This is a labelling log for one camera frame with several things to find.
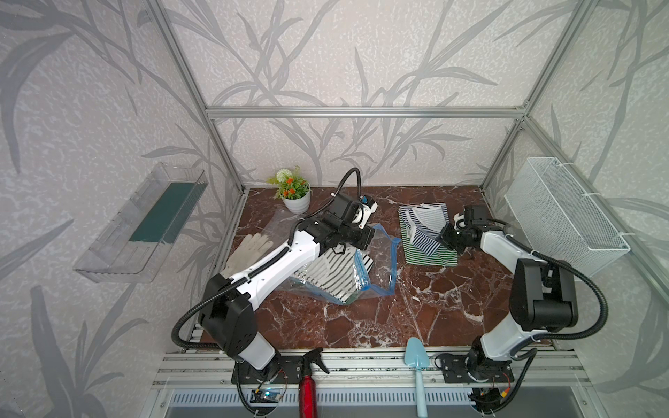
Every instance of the wallpaper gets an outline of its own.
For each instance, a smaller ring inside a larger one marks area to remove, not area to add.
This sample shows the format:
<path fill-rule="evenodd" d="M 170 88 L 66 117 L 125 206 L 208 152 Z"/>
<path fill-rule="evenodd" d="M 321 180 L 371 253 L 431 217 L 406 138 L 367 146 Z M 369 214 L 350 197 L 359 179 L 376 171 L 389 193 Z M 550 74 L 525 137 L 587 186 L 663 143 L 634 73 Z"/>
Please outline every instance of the wallpaper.
<path fill-rule="evenodd" d="M 527 158 L 544 156 L 531 135 L 521 132 L 484 191 L 495 217 L 520 226 L 504 200 Z M 659 418 L 669 407 L 669 312 L 625 255 L 594 275 L 609 303 L 609 320 L 599 333 L 575 341 L 555 341 L 575 349 L 611 418 Z M 592 291 L 576 283 L 579 321 L 565 332 L 590 327 L 599 315 Z"/>
<path fill-rule="evenodd" d="M 218 130 L 251 185 L 294 165 L 312 185 L 337 184 L 353 166 L 370 186 L 479 185 L 511 124 L 511 119 L 234 119 L 219 123 Z"/>
<path fill-rule="evenodd" d="M 669 266 L 667 6 L 666 0 L 600 1 L 531 115 L 664 266 Z M 522 142 L 505 167 L 517 167 Z M 507 220 L 512 215 L 500 199 L 513 178 L 513 172 L 502 169 L 486 190 L 495 215 Z M 605 328 L 559 346 L 577 351 L 610 417 L 666 416 L 666 304 L 628 255 L 593 279 L 609 302 Z M 577 293 L 574 331 L 589 327 L 599 314 L 586 286 L 578 283 Z"/>
<path fill-rule="evenodd" d="M 164 4 L 210 106 L 516 106 L 576 2 Z"/>
<path fill-rule="evenodd" d="M 576 1 L 164 1 L 208 106 L 518 106 Z M 246 184 L 300 165 L 475 185 L 509 120 L 218 120 Z"/>
<path fill-rule="evenodd" d="M 669 269 L 668 6 L 596 7 L 532 116 Z"/>
<path fill-rule="evenodd" d="M 0 416 L 133 417 L 239 198 L 143 3 L 0 2 Z M 163 161 L 209 186 L 149 284 L 74 262 Z"/>

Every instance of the trowel handle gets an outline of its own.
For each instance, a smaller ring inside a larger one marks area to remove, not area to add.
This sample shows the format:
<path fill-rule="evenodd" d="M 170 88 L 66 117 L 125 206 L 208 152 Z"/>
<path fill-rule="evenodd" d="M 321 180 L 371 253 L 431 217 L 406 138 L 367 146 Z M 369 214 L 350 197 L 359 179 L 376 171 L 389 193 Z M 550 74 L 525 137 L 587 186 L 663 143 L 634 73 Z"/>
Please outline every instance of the trowel handle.
<path fill-rule="evenodd" d="M 427 405 L 425 404 L 425 388 L 423 387 L 423 373 L 416 369 L 416 407 L 418 418 L 427 418 Z"/>

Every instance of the clear plastic shelf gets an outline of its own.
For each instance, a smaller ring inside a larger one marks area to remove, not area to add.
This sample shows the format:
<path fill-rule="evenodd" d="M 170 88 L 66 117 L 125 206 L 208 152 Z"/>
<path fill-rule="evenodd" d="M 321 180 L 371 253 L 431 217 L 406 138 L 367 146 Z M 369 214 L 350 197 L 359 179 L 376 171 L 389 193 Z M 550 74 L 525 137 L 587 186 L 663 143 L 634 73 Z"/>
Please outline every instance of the clear plastic shelf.
<path fill-rule="evenodd" d="M 94 282 L 152 282 L 207 184 L 203 169 L 158 163 L 74 271 Z"/>

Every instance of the black spray nozzle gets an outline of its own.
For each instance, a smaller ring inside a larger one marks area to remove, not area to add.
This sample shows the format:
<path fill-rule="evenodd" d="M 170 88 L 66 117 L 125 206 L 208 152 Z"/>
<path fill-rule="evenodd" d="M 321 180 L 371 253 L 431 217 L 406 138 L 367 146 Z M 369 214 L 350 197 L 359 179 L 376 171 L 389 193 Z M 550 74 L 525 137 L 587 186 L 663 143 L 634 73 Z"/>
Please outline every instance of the black spray nozzle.
<path fill-rule="evenodd" d="M 323 352 L 323 347 L 318 347 L 302 356 L 302 376 L 311 376 L 311 363 L 316 363 L 318 367 L 328 375 L 330 371 L 325 364 L 323 364 L 323 359 L 320 357 L 320 354 Z"/>

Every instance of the glove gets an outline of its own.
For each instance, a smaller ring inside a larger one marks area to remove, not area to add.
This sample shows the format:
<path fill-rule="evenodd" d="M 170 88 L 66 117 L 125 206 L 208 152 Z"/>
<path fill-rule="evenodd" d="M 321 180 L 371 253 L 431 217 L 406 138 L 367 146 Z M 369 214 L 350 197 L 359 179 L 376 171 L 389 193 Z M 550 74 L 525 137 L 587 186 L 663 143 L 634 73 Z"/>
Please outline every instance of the glove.
<path fill-rule="evenodd" d="M 223 277 L 228 278 L 235 273 L 246 270 L 258 261 L 273 245 L 274 243 L 269 241 L 267 235 L 257 233 L 245 236 L 240 246 L 227 258 L 225 268 L 221 274 Z"/>

